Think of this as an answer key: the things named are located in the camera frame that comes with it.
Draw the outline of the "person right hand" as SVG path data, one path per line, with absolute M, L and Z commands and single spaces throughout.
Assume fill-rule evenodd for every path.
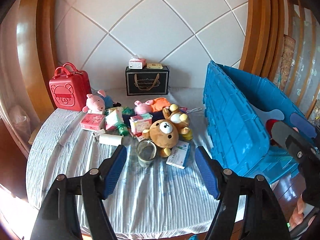
M 297 201 L 297 206 L 295 207 L 290 219 L 289 219 L 289 225 L 293 229 L 299 224 L 302 223 L 304 220 L 303 212 L 305 210 L 305 202 L 302 200 L 302 197 L 300 196 Z

